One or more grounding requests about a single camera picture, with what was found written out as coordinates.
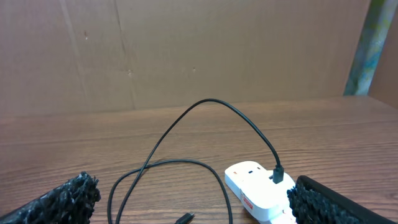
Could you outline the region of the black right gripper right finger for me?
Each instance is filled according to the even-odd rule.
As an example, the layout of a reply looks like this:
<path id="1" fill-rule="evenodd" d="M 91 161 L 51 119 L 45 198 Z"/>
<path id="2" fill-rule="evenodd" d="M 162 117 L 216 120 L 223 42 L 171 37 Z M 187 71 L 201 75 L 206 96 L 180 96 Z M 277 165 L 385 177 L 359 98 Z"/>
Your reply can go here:
<path id="1" fill-rule="evenodd" d="M 298 224 L 395 224 L 305 175 L 287 196 Z"/>

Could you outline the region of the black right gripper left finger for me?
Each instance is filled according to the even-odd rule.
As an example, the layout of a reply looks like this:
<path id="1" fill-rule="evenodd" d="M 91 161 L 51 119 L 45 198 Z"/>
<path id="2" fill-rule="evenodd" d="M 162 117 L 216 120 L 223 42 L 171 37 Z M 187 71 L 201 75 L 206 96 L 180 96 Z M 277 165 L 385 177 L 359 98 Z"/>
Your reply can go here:
<path id="1" fill-rule="evenodd" d="M 101 200 L 99 180 L 87 172 L 3 215 L 1 224 L 89 224 Z"/>

